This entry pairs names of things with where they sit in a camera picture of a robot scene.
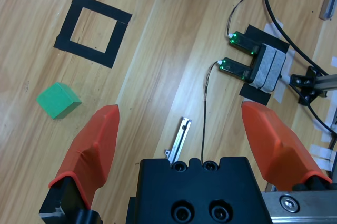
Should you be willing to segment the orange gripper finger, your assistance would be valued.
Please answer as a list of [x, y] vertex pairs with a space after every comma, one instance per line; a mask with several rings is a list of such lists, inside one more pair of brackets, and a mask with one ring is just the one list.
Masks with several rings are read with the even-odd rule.
[[278, 190], [291, 191], [297, 184], [325, 190], [332, 183], [297, 135], [267, 106], [243, 102], [242, 119], [262, 177]]
[[74, 138], [39, 210], [45, 223], [103, 222], [91, 205], [96, 190], [107, 181], [119, 121], [118, 105], [106, 105]]

